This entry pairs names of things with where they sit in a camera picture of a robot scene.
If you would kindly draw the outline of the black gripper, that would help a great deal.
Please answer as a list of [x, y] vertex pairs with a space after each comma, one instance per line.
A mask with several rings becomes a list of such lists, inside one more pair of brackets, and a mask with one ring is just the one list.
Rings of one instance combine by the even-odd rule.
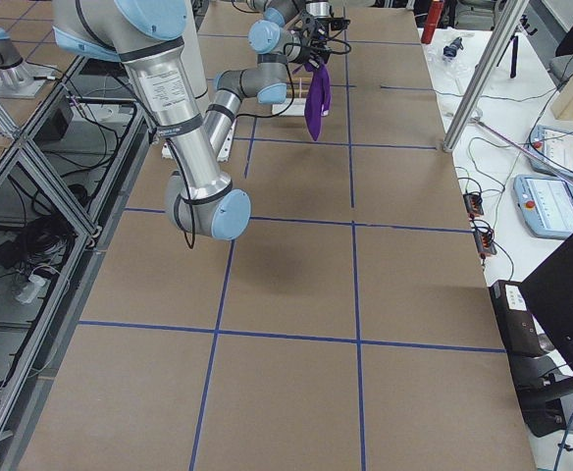
[[305, 17], [305, 27], [324, 30], [346, 30], [350, 25], [350, 19], [346, 17]]
[[298, 64], [320, 67], [329, 61], [329, 48], [326, 42], [301, 43], [299, 45]]

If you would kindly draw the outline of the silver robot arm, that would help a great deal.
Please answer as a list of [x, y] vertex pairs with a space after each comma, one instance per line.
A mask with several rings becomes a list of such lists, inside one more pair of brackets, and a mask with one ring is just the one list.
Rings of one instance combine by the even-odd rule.
[[250, 0], [244, 4], [262, 15], [254, 25], [270, 31], [280, 32], [295, 20], [320, 21], [331, 31], [345, 30], [350, 25], [350, 19], [335, 14], [330, 1]]
[[327, 54], [331, 7], [324, 1], [251, 1], [263, 15], [248, 34], [257, 64], [216, 77], [213, 102], [202, 110], [192, 85], [203, 75], [186, 1], [55, 1], [57, 44], [76, 55], [120, 63], [138, 101], [178, 168], [170, 177], [167, 214], [192, 236], [232, 240], [247, 227], [248, 194], [233, 186], [217, 156], [242, 101], [279, 104], [287, 98], [288, 63]]

